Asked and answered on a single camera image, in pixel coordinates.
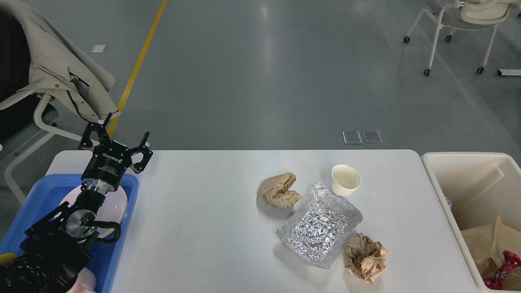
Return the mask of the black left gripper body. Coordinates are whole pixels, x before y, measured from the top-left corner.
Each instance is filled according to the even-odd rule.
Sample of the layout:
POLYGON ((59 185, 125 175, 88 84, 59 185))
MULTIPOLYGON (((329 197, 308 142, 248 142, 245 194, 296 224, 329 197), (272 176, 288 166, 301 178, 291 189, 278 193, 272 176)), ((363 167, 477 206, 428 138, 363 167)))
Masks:
POLYGON ((117 141, 97 145, 81 176, 84 184, 100 182, 108 192, 116 191, 132 160, 129 148, 117 141))

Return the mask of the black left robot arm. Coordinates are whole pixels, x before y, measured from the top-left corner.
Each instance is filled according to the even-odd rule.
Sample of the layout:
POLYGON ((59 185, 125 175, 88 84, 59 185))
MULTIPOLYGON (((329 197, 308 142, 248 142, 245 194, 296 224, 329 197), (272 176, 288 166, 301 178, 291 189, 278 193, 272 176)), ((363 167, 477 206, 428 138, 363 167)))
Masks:
POLYGON ((119 241, 121 225, 101 221, 98 211, 106 194, 116 191, 127 169, 145 169, 153 152, 147 145, 149 132, 140 144, 128 148, 107 133, 108 120, 90 122, 79 144, 92 157, 81 176, 81 191, 73 204, 64 202, 26 231, 23 250, 1 268, 2 293, 42 293, 50 285, 66 287, 93 259, 95 243, 119 241))

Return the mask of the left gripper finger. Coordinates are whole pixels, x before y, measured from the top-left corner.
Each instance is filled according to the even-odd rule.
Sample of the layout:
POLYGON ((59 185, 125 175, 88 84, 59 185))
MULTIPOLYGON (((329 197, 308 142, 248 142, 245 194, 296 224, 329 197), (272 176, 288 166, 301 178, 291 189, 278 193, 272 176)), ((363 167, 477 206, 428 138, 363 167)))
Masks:
POLYGON ((142 172, 145 169, 145 167, 148 165, 151 157, 153 156, 153 151, 151 151, 149 148, 149 145, 147 145, 149 135, 150 135, 150 132, 148 132, 148 131, 145 132, 145 134, 143 135, 143 137, 140 141, 140 144, 138 146, 125 150, 125 156, 129 157, 130 162, 131 162, 129 167, 136 174, 139 174, 140 172, 142 172), (141 161, 133 162, 132 156, 139 154, 139 153, 142 155, 141 161))
POLYGON ((86 128, 81 136, 78 149, 80 150, 93 150, 94 143, 91 140, 91 134, 96 132, 100 144, 108 144, 111 139, 107 133, 106 126, 112 118, 112 113, 109 113, 105 120, 99 120, 98 122, 88 122, 86 128))

